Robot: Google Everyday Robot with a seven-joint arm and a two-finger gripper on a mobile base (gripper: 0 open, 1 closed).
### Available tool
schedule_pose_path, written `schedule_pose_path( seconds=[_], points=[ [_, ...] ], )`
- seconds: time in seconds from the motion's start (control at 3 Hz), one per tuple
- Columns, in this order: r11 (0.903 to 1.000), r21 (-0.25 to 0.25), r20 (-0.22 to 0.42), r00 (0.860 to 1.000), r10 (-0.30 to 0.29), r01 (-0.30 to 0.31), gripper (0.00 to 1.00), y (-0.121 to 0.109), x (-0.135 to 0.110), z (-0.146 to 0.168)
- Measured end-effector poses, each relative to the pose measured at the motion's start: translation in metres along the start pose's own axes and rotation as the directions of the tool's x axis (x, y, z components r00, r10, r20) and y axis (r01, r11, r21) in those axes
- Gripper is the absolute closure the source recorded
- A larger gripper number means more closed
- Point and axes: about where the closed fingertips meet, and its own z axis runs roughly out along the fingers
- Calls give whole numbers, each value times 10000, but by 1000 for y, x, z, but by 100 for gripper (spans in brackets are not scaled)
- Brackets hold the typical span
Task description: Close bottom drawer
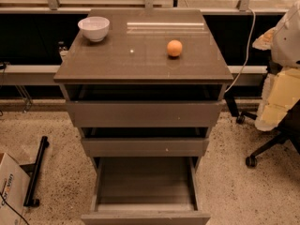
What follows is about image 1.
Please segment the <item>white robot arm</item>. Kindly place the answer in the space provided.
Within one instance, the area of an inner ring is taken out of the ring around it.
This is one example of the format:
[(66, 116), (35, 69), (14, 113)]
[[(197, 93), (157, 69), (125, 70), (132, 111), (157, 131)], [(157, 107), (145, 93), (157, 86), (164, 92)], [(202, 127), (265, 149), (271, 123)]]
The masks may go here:
[(252, 47), (270, 50), (272, 61), (281, 67), (277, 75), (267, 75), (255, 119), (258, 130), (269, 131), (300, 100), (300, 1), (292, 5), (275, 27), (256, 38)]

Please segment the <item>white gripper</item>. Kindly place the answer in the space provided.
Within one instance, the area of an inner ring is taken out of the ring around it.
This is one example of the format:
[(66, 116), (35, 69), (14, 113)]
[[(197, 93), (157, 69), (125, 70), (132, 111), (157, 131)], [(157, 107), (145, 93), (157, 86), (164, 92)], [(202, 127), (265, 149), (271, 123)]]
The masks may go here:
[(299, 100), (300, 69), (284, 68), (277, 75), (268, 74), (262, 88), (255, 127), (261, 131), (276, 128)]

